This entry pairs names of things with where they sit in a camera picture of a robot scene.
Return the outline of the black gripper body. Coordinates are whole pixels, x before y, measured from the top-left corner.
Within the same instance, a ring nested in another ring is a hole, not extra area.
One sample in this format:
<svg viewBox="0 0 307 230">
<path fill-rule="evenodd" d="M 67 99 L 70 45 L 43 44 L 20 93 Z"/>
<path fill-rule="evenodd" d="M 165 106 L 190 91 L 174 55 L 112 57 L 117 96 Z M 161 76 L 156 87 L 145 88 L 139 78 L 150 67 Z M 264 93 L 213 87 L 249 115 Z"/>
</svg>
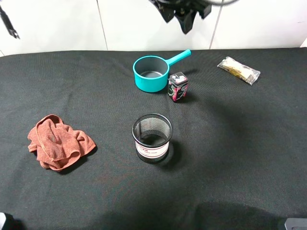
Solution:
<svg viewBox="0 0 307 230">
<path fill-rule="evenodd" d="M 162 18 L 168 23 L 173 17 L 180 22 L 194 21 L 197 14 L 204 19 L 212 10 L 212 5 L 205 0 L 150 0 Z"/>
</svg>

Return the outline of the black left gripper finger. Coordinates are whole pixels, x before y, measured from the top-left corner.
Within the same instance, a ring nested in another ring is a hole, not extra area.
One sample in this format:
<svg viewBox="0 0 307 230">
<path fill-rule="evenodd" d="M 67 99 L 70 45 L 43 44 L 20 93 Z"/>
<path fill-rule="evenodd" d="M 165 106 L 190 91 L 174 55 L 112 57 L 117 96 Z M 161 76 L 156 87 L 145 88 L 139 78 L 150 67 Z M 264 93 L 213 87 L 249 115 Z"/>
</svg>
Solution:
<svg viewBox="0 0 307 230">
<path fill-rule="evenodd" d="M 182 32 L 186 35 L 192 28 L 196 17 L 195 11 L 176 11 L 175 17 L 179 21 Z"/>
</svg>

